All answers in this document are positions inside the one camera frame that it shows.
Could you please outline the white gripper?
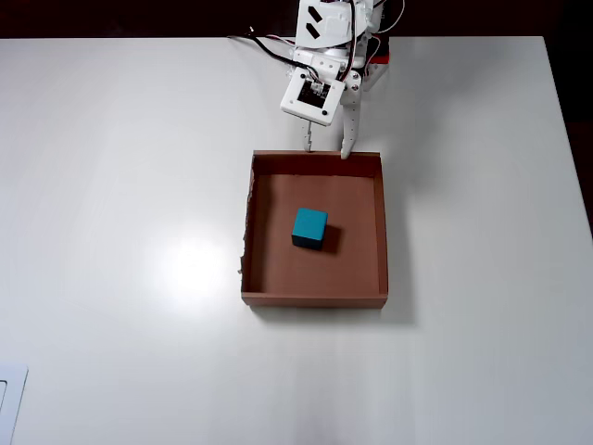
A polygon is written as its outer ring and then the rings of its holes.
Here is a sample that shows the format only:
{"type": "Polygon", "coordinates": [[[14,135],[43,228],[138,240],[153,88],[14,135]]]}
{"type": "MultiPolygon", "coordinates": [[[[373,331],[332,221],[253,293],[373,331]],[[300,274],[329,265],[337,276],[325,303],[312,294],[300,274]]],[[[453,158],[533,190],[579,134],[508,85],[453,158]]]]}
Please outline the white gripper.
{"type": "MultiPolygon", "coordinates": [[[[297,47],[292,52],[292,59],[311,66],[318,73],[318,77],[325,83],[339,80],[347,70],[349,57],[348,49],[319,49],[297,47]]],[[[347,159],[357,142],[360,127],[360,99],[362,69],[365,63],[365,53],[355,55],[348,72],[343,80],[345,92],[341,98],[343,108],[343,139],[340,150],[341,159],[347,159]]],[[[303,120],[302,140],[303,149],[311,151],[311,121],[303,120]]]]}

